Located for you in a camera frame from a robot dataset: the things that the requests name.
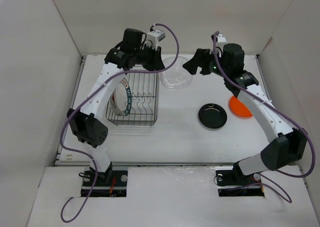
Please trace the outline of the clear glass plate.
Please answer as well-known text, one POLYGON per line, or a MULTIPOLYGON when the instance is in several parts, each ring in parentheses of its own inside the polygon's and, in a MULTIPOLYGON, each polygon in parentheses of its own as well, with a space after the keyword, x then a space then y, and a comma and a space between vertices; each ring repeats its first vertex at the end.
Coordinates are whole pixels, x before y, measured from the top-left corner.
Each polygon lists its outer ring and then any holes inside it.
POLYGON ((161 84, 169 90, 178 90, 188 87, 193 76, 183 68, 183 64, 188 61, 187 58, 179 56, 174 65, 159 74, 161 84))

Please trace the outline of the white plate green rim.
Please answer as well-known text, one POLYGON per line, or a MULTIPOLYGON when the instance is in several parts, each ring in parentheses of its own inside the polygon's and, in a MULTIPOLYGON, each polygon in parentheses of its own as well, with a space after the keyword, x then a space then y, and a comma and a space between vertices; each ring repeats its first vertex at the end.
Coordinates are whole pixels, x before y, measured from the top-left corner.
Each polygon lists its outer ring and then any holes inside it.
POLYGON ((115 88, 115 97, 120 116, 128 116, 132 108, 132 92, 129 82, 123 78, 115 88))

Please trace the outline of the white plate red characters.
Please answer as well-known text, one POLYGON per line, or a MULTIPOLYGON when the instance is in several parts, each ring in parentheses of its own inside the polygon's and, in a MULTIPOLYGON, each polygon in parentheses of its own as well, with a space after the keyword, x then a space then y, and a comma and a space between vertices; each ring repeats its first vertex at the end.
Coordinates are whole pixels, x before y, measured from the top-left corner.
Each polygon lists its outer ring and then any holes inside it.
POLYGON ((114 89, 114 91, 112 92, 110 98, 109 98, 109 103, 110 103, 110 106, 111 106, 111 109, 113 110, 113 112, 117 115, 117 116, 120 116, 121 113, 120 113, 120 110, 118 108, 118 105, 117 105, 117 100, 116 100, 116 90, 114 89))

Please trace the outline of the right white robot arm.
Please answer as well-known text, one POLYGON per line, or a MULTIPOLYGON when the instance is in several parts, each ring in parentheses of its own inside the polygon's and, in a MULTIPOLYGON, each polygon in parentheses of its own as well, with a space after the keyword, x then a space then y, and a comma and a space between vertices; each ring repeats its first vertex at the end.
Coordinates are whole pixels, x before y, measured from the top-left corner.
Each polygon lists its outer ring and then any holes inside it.
POLYGON ((300 160, 305 151, 307 138, 292 123, 272 110, 258 80, 244 70, 245 52, 235 43, 223 46, 217 57, 209 49, 197 49, 194 56, 183 64, 191 75, 215 73, 223 77, 224 84, 243 103, 263 129, 268 145, 258 154, 233 164, 230 178, 242 185, 250 175, 264 171, 276 171, 300 160))

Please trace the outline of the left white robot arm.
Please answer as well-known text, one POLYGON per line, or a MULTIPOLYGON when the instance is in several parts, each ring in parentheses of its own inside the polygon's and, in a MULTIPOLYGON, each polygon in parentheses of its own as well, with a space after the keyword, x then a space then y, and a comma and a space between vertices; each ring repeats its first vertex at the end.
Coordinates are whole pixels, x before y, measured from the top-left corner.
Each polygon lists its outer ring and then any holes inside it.
POLYGON ((124 76, 132 73, 136 65, 141 65, 145 74, 165 69, 159 46, 165 36, 163 30, 153 27, 147 33, 127 28, 122 41, 106 54, 100 75, 86 99, 67 113, 71 132, 86 148, 85 154, 91 161, 88 177, 102 186, 111 182, 113 171, 105 143, 107 103, 117 86, 124 82, 124 76))

